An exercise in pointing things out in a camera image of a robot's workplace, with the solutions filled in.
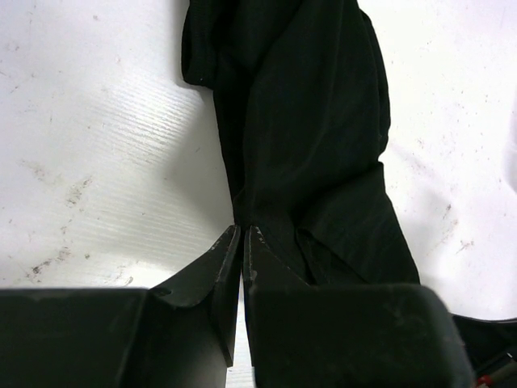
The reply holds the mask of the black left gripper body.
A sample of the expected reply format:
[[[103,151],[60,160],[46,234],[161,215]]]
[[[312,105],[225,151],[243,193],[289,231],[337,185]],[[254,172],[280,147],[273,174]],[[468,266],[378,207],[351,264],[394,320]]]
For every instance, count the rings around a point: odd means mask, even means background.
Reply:
[[[476,374],[475,387],[516,387],[516,318],[452,317]]]

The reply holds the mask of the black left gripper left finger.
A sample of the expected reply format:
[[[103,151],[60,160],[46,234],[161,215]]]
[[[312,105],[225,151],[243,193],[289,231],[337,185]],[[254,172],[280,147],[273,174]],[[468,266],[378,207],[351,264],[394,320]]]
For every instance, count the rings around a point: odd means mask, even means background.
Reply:
[[[4,387],[222,387],[233,365],[241,231],[151,289],[4,289]]]

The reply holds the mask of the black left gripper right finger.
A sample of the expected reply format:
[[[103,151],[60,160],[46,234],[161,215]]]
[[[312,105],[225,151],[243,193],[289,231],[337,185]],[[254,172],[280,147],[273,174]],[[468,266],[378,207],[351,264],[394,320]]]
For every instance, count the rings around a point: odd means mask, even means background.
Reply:
[[[445,305],[419,285],[311,286],[256,227],[243,280],[259,387],[470,387],[475,376]]]

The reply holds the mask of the black tank top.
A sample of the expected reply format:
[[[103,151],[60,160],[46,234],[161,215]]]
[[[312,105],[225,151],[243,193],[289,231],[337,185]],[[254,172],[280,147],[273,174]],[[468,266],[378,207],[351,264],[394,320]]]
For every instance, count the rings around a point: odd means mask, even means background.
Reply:
[[[213,93],[235,222],[301,279],[419,274],[385,189],[389,88],[355,1],[192,1],[184,80]]]

